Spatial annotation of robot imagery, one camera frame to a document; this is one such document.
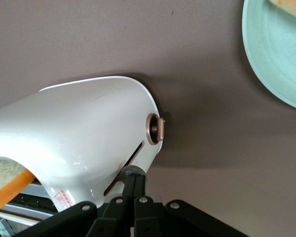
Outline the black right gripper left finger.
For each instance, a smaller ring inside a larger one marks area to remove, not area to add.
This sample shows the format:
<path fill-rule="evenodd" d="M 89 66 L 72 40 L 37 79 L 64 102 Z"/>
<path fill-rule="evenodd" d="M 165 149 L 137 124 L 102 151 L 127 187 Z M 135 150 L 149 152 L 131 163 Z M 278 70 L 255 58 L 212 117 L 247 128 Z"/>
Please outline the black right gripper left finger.
<path fill-rule="evenodd" d="M 103 214 L 92 224 L 88 237 L 129 237 L 130 222 L 133 219 L 133 197 L 136 176 L 124 179 L 122 195 L 114 197 L 106 206 Z"/>

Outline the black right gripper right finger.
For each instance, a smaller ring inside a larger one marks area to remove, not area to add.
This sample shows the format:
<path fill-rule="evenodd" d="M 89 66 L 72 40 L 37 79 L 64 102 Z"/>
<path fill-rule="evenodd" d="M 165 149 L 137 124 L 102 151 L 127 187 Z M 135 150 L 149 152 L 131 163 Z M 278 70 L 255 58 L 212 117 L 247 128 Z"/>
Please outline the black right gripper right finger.
<path fill-rule="evenodd" d="M 161 237 L 161 227 L 153 199 L 145 194 L 146 177 L 136 176 L 134 185 L 134 234 L 136 237 Z"/>

